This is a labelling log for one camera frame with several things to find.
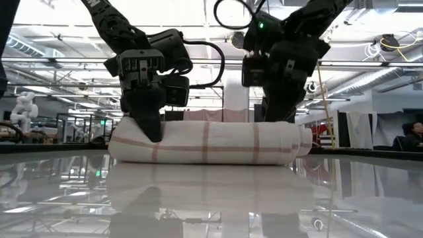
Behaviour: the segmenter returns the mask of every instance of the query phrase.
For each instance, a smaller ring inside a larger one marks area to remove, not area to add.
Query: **striped towel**
[[[124,117],[108,150],[115,159],[140,163],[284,165],[311,149],[310,129],[287,122],[162,123],[163,140],[151,142]]]

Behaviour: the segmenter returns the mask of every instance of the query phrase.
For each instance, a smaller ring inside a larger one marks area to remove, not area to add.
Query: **reflective table surface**
[[[1,155],[0,237],[423,237],[423,164],[309,155],[287,167]]]

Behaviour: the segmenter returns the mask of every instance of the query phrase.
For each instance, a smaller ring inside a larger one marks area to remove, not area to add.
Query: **person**
[[[420,122],[406,123],[403,125],[405,147],[408,149],[423,148],[423,124]]]

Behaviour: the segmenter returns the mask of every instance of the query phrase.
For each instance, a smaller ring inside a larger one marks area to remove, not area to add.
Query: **ceiling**
[[[110,2],[131,22],[147,34],[157,33],[168,28],[177,28],[184,33],[186,40],[207,40],[217,44],[224,52],[227,60],[241,60],[244,51],[235,49],[230,43],[232,31],[220,27],[213,17],[214,0],[110,0]],[[291,12],[298,9],[293,1],[270,1],[269,6],[264,5],[263,11],[284,19]],[[398,51],[381,52],[381,56],[374,58],[366,56],[368,45],[382,34],[394,34],[400,40],[401,46],[407,46],[403,53],[413,51],[420,47],[420,31],[423,14],[418,13],[388,13],[377,14],[374,10],[362,12],[360,17],[352,17],[356,9],[347,8],[333,23],[337,26],[333,32],[325,36],[330,37],[331,50],[323,58],[330,61],[392,61],[401,55]],[[249,21],[248,12],[243,6],[234,1],[224,1],[219,7],[219,16],[223,22],[230,25],[242,25]],[[18,13],[13,27],[13,36],[16,36],[34,48],[45,50],[56,49],[66,58],[110,58],[114,55],[111,49],[99,37],[93,26],[91,16],[80,0],[21,0]],[[206,46],[186,46],[190,57],[198,60],[217,60],[219,55],[215,50]],[[14,49],[7,49],[3,57],[28,57]],[[54,72],[47,68],[39,69],[39,63],[15,63],[15,66],[40,75],[51,82],[54,81]],[[68,66],[97,67],[101,64],[65,64]],[[218,65],[202,64],[195,65],[194,70],[188,74],[191,84],[207,83],[214,79],[218,72]],[[333,85],[339,85],[348,79],[363,73],[342,69],[339,71],[324,70],[321,72],[322,80],[331,81]],[[222,84],[228,78],[236,78],[241,81],[239,65],[228,67],[222,78]],[[118,78],[111,77],[108,72],[102,70],[92,71],[56,71],[56,80],[60,83],[87,84],[117,84]],[[314,73],[309,81],[318,82],[319,74]],[[88,89],[80,91],[71,89],[75,94],[100,94],[100,89]],[[109,94],[118,95],[120,89],[109,89]],[[214,99],[191,99],[189,106],[220,107],[222,93],[217,90],[192,91],[193,97],[215,97]],[[250,103],[259,102],[262,96],[261,89],[250,89]]]

